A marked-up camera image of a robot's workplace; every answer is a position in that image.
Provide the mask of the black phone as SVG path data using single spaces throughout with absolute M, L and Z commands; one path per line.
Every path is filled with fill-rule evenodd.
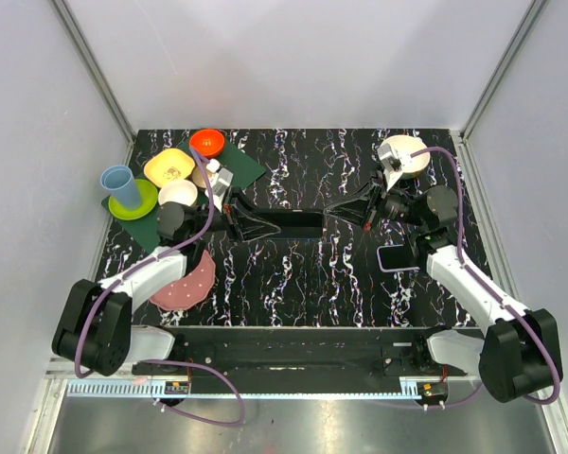
M 325 216 L 320 210 L 260 209 L 257 215 L 267 224 L 261 237 L 273 239 L 320 238 L 325 225 Z

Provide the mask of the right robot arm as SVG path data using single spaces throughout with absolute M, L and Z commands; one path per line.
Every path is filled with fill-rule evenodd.
M 482 339 L 437 328 L 411 351 L 414 369 L 431 375 L 443 364 L 480 378 L 501 403 L 523 397 L 554 403 L 563 378 L 558 325 L 531 310 L 475 267 L 463 249 L 462 197 L 436 185 L 418 197 L 388 189 L 373 177 L 358 192 L 329 205 L 327 215 L 370 230 L 380 220 L 416 226 L 404 243 L 380 246 L 384 273 L 422 271 L 445 288 L 476 322 Z

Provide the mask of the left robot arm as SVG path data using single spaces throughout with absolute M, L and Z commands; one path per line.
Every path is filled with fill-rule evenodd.
M 221 212 L 213 200 L 196 208 L 166 202 L 157 212 L 160 245 L 147 257 L 100 282 L 81 279 L 73 285 L 53 353 L 71 360 L 78 378 L 112 375 L 130 351 L 133 307 L 198 267 L 205 233 L 225 231 L 237 241 L 252 241 L 282 230 L 274 210 L 256 208 L 236 187 L 226 191 Z

